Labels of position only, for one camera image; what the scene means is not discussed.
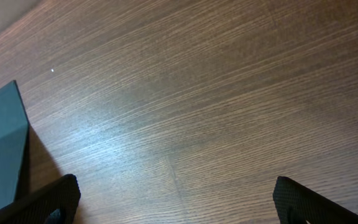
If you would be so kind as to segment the dark teal hinged box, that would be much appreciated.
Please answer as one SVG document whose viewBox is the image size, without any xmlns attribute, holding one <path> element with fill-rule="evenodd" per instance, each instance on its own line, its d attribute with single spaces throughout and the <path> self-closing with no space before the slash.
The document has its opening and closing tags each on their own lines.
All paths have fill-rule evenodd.
<svg viewBox="0 0 358 224">
<path fill-rule="evenodd" d="M 16 197 L 29 122 L 15 81 L 0 89 L 0 209 Z"/>
</svg>

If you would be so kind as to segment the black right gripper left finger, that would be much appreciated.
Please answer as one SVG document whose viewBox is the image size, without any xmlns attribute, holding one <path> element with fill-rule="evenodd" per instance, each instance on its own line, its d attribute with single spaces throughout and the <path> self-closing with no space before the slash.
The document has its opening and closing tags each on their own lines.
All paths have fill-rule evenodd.
<svg viewBox="0 0 358 224">
<path fill-rule="evenodd" d="M 80 198 L 76 176 L 67 174 L 0 209 L 0 224 L 72 224 Z"/>
</svg>

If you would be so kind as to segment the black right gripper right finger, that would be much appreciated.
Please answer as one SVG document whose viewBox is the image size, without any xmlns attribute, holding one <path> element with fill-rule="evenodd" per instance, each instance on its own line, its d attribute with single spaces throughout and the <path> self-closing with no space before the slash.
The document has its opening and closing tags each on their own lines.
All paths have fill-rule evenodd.
<svg viewBox="0 0 358 224">
<path fill-rule="evenodd" d="M 358 224 L 357 214 L 288 177 L 277 177 L 273 201 L 281 224 Z"/>
</svg>

